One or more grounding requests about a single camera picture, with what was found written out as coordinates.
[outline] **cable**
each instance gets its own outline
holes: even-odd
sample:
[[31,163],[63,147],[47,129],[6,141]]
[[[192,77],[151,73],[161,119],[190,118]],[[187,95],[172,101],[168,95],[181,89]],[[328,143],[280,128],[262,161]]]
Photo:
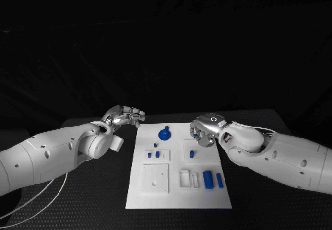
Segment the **cable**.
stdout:
[[242,123],[237,123],[236,121],[233,121],[233,123],[236,123],[237,125],[246,126],[246,127],[249,127],[249,128],[259,128],[259,129],[265,129],[265,130],[269,130],[269,131],[272,131],[273,133],[276,133],[276,131],[273,131],[273,130],[272,130],[272,129],[269,129],[269,128],[260,128],[260,127],[256,127],[256,126],[247,126],[247,125],[244,125],[244,124],[242,124]]
[[[64,183],[63,183],[63,186],[61,186],[61,190],[63,190],[63,188],[64,188],[64,186],[65,186],[65,183],[67,183],[67,177],[65,177],[65,180],[64,180]],[[47,205],[47,207],[45,207],[31,218],[28,218],[25,221],[22,221],[22,222],[19,222],[19,223],[16,223],[16,224],[13,224],[13,225],[0,227],[0,229],[13,227],[13,226],[16,226],[16,225],[25,223],[28,220],[31,220],[31,219],[32,219],[32,218],[34,218],[34,217],[50,207],[50,205],[54,203],[54,201],[55,201],[55,199],[57,199],[57,197],[58,197],[58,195],[60,195],[60,193],[61,193],[61,190],[60,190],[60,192],[58,192],[55,198],[52,199],[52,201],[51,201],[50,204]]]
[[37,197],[42,194],[42,192],[47,190],[47,188],[50,187],[50,185],[52,184],[54,180],[51,180],[50,184],[47,185],[47,187],[44,188],[44,190],[39,192],[39,194],[11,213],[8,213],[5,216],[0,217],[0,219],[3,219],[5,217],[8,217],[11,214],[13,214],[16,211],[19,211],[35,199]]

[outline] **blue object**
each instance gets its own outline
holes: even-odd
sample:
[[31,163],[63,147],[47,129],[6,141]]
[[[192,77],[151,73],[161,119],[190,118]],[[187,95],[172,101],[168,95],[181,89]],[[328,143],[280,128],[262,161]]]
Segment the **blue object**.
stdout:
[[224,188],[224,184],[223,184],[223,180],[221,180],[221,175],[220,175],[220,173],[217,173],[217,179],[218,179],[220,188]]
[[204,176],[205,188],[213,189],[216,186],[214,186],[214,180],[213,180],[211,171],[204,171],[203,176]]
[[171,139],[169,126],[165,126],[165,129],[161,130],[158,136],[159,136],[159,139],[161,139],[161,140],[169,140],[169,139]]

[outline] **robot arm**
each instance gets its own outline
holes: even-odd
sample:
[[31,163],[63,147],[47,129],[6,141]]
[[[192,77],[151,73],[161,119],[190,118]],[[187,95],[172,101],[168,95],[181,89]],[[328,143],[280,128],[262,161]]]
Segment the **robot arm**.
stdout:
[[231,161],[282,184],[332,194],[332,150],[315,142],[237,122],[208,113],[192,122],[198,144],[218,142]]
[[63,176],[109,148],[119,151],[123,138],[114,132],[123,124],[139,127],[138,120],[146,120],[143,111],[116,106],[101,121],[41,133],[0,152],[0,196]]

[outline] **table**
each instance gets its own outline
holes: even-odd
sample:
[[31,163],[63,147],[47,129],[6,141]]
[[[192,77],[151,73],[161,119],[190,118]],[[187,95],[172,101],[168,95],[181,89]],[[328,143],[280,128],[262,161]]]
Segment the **table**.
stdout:
[[[205,112],[148,115],[142,123],[192,122]],[[291,131],[275,110],[216,111],[229,122],[267,127],[283,134]],[[94,118],[74,118],[63,127],[77,126]],[[146,230],[146,229],[331,229],[332,195],[288,187],[237,166],[218,146],[233,209],[126,209],[132,173],[136,128],[126,125],[116,134],[125,138],[120,152],[112,150],[99,160],[86,162],[68,174],[63,193],[50,208],[13,229],[32,230]],[[32,216],[58,193],[65,176],[58,178],[41,197],[12,215],[8,224]],[[19,206],[44,188],[31,186]]]

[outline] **white platform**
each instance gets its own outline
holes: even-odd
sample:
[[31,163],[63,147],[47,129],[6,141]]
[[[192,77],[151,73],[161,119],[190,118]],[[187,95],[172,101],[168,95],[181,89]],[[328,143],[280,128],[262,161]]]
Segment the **white platform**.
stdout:
[[[190,134],[190,124],[140,125],[133,154],[127,209],[233,208],[217,145],[210,148],[198,145]],[[172,136],[168,141],[162,141],[158,134],[166,125]],[[195,151],[194,158],[190,158],[191,150]],[[156,159],[156,151],[161,152],[161,159]],[[181,188],[181,176],[184,180],[188,176],[188,173],[181,175],[181,170],[190,171],[190,188]],[[207,170],[213,172],[214,189],[205,189],[203,172]],[[194,187],[194,173],[197,173],[198,188]],[[224,188],[218,187],[217,173],[221,174]]]

